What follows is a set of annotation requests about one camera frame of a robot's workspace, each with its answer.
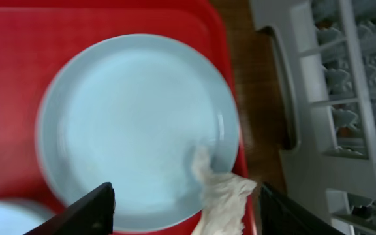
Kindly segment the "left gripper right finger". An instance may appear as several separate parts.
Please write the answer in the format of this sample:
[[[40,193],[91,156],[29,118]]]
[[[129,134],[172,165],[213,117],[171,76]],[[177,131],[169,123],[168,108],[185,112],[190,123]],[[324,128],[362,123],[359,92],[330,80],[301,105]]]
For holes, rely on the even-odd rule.
[[[343,235],[268,183],[260,188],[259,208],[262,235]]]

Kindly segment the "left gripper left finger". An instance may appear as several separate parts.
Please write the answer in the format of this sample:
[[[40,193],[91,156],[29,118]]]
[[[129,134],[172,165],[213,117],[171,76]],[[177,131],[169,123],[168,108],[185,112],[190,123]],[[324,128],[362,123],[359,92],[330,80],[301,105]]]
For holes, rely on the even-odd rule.
[[[114,210],[114,188],[105,182],[25,235],[109,235],[113,233]]]

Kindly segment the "white napkin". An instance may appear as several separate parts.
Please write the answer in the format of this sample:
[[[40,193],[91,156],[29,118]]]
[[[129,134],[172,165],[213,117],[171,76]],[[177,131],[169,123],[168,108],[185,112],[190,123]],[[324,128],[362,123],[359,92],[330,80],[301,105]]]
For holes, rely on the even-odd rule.
[[[195,150],[192,172],[202,186],[203,209],[192,235],[242,235],[247,197],[257,182],[232,172],[216,173],[206,147]]]

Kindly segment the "light blue bowl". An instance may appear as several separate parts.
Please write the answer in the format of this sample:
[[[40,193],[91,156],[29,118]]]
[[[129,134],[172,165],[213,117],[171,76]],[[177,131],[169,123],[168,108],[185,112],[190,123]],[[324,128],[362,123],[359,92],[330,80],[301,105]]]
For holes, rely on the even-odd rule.
[[[25,234],[54,215],[51,209],[31,200],[0,200],[0,234]]]

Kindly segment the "light blue plate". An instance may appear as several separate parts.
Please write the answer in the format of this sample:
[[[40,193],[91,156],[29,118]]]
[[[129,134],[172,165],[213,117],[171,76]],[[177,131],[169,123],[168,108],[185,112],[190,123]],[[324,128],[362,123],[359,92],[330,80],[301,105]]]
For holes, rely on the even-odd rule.
[[[36,124],[39,165],[66,206],[109,182],[114,230],[153,232],[202,209],[191,165],[209,151],[230,172],[240,144],[232,92],[194,48],[132,34],[96,43],[49,85]]]

